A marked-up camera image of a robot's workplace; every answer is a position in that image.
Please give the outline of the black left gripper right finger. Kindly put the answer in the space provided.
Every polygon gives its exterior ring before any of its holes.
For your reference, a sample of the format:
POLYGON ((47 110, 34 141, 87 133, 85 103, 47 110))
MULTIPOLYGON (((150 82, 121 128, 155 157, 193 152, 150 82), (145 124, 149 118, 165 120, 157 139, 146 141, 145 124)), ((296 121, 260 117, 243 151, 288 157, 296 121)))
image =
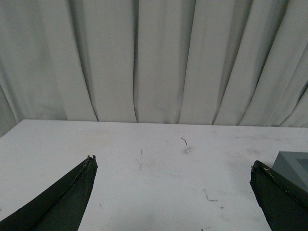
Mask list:
POLYGON ((250 185, 273 231, 308 229, 308 192, 256 160, 250 185))

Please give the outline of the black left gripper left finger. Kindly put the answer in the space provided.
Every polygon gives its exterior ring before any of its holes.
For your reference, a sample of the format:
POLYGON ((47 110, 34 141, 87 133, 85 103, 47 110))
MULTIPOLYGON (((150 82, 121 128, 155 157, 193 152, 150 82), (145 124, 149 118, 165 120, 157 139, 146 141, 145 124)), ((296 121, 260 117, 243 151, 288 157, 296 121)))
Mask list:
POLYGON ((29 203, 0 222, 2 231, 77 231, 97 172, 88 156, 29 203))

